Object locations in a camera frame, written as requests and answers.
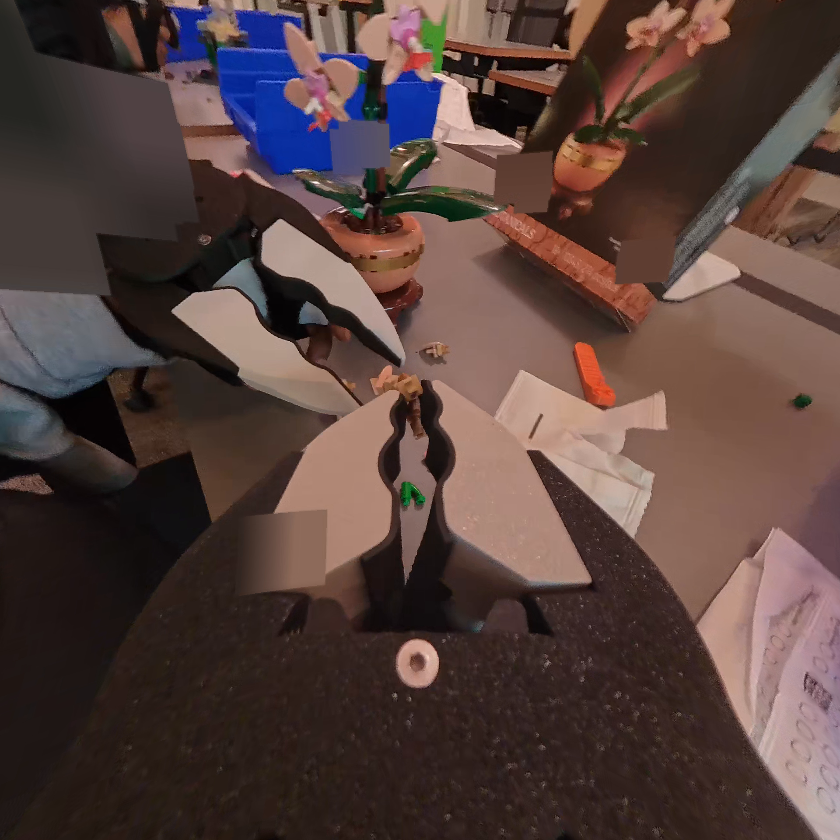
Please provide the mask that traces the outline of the brick orchid model in pot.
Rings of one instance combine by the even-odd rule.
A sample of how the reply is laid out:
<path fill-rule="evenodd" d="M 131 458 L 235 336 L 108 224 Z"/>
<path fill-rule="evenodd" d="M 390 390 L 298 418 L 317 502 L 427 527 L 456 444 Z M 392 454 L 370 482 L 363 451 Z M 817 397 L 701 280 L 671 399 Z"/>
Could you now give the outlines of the brick orchid model in pot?
<path fill-rule="evenodd" d="M 350 59 L 322 58 L 298 27 L 285 24 L 297 74 L 283 93 L 309 118 L 309 131 L 329 134 L 331 148 L 331 175 L 301 168 L 292 174 L 310 193 L 339 205 L 322 226 L 380 301 L 399 301 L 390 310 L 395 320 L 423 295 L 415 274 L 425 238 L 416 215 L 459 222 L 498 214 L 504 206 L 466 188 L 412 187 L 438 156 L 436 142 L 421 135 L 434 126 L 431 94 L 439 89 L 423 29 L 444 21 L 447 3 L 382 7 L 356 40 L 367 59 L 364 69 Z"/>

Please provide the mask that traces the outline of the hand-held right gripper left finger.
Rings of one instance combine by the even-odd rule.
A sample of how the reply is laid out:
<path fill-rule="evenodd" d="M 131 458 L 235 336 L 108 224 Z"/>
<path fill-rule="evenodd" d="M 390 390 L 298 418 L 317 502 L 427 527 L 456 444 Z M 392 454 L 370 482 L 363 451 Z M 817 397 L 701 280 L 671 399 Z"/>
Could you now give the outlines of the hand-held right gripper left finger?
<path fill-rule="evenodd" d="M 395 488 L 407 403 L 386 392 L 303 451 L 275 512 L 275 590 L 332 599 L 352 623 L 394 623 L 403 596 Z"/>

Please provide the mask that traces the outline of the black orchid set box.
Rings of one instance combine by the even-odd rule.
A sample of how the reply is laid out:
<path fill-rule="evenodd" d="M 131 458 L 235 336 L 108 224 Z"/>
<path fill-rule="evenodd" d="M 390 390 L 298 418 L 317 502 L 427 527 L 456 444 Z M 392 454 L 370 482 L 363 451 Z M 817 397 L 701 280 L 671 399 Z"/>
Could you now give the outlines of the black orchid set box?
<path fill-rule="evenodd" d="M 839 2 L 580 2 L 584 28 L 522 152 L 543 213 L 488 225 L 625 331 L 838 109 Z"/>

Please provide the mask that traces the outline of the printed white paper sheet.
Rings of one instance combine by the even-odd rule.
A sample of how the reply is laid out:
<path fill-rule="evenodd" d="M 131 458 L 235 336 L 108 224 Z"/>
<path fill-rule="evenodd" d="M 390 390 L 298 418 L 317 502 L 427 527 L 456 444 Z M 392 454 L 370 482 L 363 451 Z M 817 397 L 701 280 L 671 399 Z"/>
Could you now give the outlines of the printed white paper sheet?
<path fill-rule="evenodd" d="M 756 753 L 814 834 L 838 839 L 838 577 L 774 528 L 698 631 Z"/>

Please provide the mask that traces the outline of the person's left hand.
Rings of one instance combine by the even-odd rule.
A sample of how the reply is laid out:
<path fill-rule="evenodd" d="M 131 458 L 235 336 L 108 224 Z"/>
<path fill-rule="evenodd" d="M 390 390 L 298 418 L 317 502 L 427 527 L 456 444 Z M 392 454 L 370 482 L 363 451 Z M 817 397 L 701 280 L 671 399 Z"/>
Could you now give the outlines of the person's left hand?
<path fill-rule="evenodd" d="M 332 324 L 307 324 L 307 359 L 314 364 L 324 363 L 330 356 L 335 341 L 346 343 L 352 333 L 346 328 Z"/>

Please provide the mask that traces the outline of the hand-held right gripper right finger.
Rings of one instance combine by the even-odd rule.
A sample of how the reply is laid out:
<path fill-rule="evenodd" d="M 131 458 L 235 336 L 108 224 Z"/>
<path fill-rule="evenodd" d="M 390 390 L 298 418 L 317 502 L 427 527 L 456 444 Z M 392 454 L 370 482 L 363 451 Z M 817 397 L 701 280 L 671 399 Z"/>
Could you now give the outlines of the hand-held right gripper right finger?
<path fill-rule="evenodd" d="M 406 582 L 406 624 L 473 627 L 498 601 L 591 586 L 516 437 L 441 381 L 423 381 L 419 403 L 435 489 Z"/>

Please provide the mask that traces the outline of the wooden-top desk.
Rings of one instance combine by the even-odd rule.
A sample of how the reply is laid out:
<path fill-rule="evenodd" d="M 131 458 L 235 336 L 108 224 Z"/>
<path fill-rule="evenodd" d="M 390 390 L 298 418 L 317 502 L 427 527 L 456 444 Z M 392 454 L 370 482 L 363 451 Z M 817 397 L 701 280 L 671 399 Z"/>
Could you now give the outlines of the wooden-top desk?
<path fill-rule="evenodd" d="M 446 38 L 442 72 L 472 80 L 488 80 L 499 60 L 504 70 L 536 70 L 555 64 L 568 65 L 573 58 L 569 50 L 553 46 Z"/>
<path fill-rule="evenodd" d="M 520 129 L 530 133 L 564 75 L 565 68 L 560 66 L 545 70 L 492 70 L 492 128 L 512 138 Z"/>

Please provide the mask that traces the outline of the white crumpled paper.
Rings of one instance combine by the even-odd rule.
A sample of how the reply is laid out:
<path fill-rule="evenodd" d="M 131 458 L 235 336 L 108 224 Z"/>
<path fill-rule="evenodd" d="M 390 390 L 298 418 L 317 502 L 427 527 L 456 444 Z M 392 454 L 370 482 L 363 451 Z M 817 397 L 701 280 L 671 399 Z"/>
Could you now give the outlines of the white crumpled paper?
<path fill-rule="evenodd" d="M 437 116 L 432 139 L 436 143 L 449 143 L 469 147 L 488 147 L 519 152 L 522 145 L 494 129 L 482 128 L 474 123 L 469 108 L 469 90 L 452 77 L 434 74 L 441 84 Z"/>

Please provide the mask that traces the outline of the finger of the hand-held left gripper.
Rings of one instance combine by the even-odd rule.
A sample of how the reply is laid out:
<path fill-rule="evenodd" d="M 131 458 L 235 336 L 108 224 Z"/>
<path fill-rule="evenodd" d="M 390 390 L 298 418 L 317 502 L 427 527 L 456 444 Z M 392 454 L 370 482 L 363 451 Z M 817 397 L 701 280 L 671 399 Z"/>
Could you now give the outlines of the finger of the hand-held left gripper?
<path fill-rule="evenodd" d="M 332 416 L 361 406 L 334 373 L 309 362 L 294 341 L 268 330 L 241 290 L 196 292 L 172 313 L 235 364 L 238 378 L 253 390 Z"/>
<path fill-rule="evenodd" d="M 391 364 L 404 364 L 396 328 L 361 274 L 287 221 L 276 221 L 262 235 L 255 268 L 268 293 L 311 304 L 328 324 L 351 331 Z"/>

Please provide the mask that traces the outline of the white paper bag black dash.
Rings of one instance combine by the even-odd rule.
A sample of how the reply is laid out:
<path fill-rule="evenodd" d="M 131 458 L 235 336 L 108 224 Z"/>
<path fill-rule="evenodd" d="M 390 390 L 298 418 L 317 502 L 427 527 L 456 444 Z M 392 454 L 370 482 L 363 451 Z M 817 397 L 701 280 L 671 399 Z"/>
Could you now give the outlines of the white paper bag black dash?
<path fill-rule="evenodd" d="M 575 439 L 609 455 L 622 453 L 629 431 L 664 432 L 669 427 L 663 392 L 604 410 L 523 370 L 495 418 L 528 448 L 559 452 L 566 440 Z"/>

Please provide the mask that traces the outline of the grey desk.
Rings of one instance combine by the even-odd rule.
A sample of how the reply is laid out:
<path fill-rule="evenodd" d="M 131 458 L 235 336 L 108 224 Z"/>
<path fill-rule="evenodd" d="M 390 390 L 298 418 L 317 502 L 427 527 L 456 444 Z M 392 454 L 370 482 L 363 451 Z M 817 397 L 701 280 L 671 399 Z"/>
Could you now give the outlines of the grey desk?
<path fill-rule="evenodd" d="M 805 352 L 768 304 L 726 293 L 712 338 L 673 330 L 653 348 L 604 346 L 644 383 L 678 385 L 673 441 L 652 523 L 635 540 L 538 449 L 529 453 L 592 585 L 501 600 L 475 626 L 408 626 L 406 584 L 393 624 L 352 623 L 329 598 L 275 590 L 275 512 L 302 452 L 205 531 L 132 629 L 108 686 L 125 743 L 155 762 L 288 763 L 336 755 L 473 765 L 724 765 L 748 737 L 691 621 L 723 583 L 724 560 L 758 528 L 797 527 L 838 551 L 838 346 L 806 340 L 834 395 L 801 416 L 783 399 Z"/>

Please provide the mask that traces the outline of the white stand base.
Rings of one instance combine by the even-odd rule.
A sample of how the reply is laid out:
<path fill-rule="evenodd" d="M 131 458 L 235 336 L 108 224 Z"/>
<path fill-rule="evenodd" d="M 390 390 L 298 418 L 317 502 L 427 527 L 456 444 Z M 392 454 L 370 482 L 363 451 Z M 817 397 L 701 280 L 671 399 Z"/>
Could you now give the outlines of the white stand base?
<path fill-rule="evenodd" d="M 742 275 L 740 268 L 710 251 L 704 251 L 674 282 L 668 285 L 661 300 L 682 302 L 726 286 Z"/>

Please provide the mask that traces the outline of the orange brick separator tool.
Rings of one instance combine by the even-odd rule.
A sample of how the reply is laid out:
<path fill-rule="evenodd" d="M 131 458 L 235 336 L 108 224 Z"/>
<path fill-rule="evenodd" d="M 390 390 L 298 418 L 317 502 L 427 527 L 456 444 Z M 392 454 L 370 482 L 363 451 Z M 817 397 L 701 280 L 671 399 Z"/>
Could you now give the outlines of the orange brick separator tool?
<path fill-rule="evenodd" d="M 601 409 L 616 404 L 616 394 L 603 375 L 595 351 L 588 343 L 577 342 L 573 347 L 575 366 L 581 380 L 584 399 Z"/>

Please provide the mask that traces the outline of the blue plastic bin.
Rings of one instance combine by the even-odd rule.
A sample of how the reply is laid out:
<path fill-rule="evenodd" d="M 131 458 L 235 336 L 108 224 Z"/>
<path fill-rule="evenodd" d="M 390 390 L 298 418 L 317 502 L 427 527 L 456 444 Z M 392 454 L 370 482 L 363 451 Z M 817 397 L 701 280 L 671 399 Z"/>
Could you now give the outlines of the blue plastic bin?
<path fill-rule="evenodd" d="M 309 129 L 312 118 L 286 99 L 287 82 L 299 76 L 287 51 L 221 49 L 217 71 L 227 115 L 274 173 L 331 169 L 329 135 Z M 422 81 L 413 73 L 387 88 L 392 147 L 432 139 L 442 88 L 441 80 Z"/>
<path fill-rule="evenodd" d="M 170 62 L 184 62 L 207 58 L 207 52 L 198 24 L 209 15 L 209 7 L 169 6 L 171 15 L 179 26 L 179 49 L 169 48 Z M 237 10 L 239 29 L 246 33 L 247 48 L 287 50 L 284 32 L 286 23 L 304 29 L 303 15 L 297 12 L 272 14 L 259 10 Z"/>

